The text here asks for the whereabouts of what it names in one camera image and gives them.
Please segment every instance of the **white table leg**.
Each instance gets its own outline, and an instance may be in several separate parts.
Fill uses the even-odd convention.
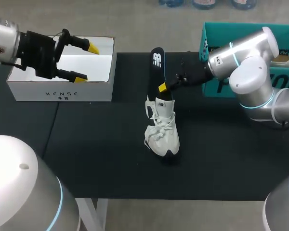
[[[105,230],[106,216],[107,216],[108,199],[98,199],[96,213],[100,220],[102,230]]]
[[[88,231],[103,231],[99,217],[90,198],[76,198],[80,217]]]

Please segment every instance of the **shoe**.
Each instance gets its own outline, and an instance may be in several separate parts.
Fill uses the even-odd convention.
[[[145,102],[150,125],[144,133],[144,143],[155,154],[162,157],[175,156],[180,147],[173,108],[174,100],[164,101],[156,98],[155,101],[149,101],[147,98]]]

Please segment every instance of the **shoelace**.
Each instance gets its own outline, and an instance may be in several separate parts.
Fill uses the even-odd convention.
[[[152,119],[154,121],[155,127],[151,128],[150,133],[153,134],[155,140],[162,138],[167,130],[172,130],[172,122],[175,120],[175,112],[173,112],[171,118],[160,118],[158,115],[153,114]]]

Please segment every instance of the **teal cardboard box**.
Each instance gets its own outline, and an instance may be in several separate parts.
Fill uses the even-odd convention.
[[[289,56],[289,25],[204,23],[199,50],[200,60],[206,61],[210,51],[261,30],[263,26],[267,26],[272,30],[278,43],[279,55]],[[271,67],[270,73],[273,87],[289,88],[289,68]],[[206,97],[235,97],[229,87],[228,79],[220,82],[216,79],[211,80],[202,85],[202,90]]]

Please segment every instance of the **black table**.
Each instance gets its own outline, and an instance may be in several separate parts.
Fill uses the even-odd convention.
[[[166,74],[182,57],[197,72],[197,56],[168,53]],[[289,130],[254,124],[236,99],[201,88],[175,93],[181,158],[161,162],[144,146],[148,60],[118,54],[111,103],[60,103],[44,160],[75,197],[264,200],[289,175]]]
[[[0,135],[19,138],[42,156],[58,103],[17,102],[6,83],[10,70],[0,66]]]

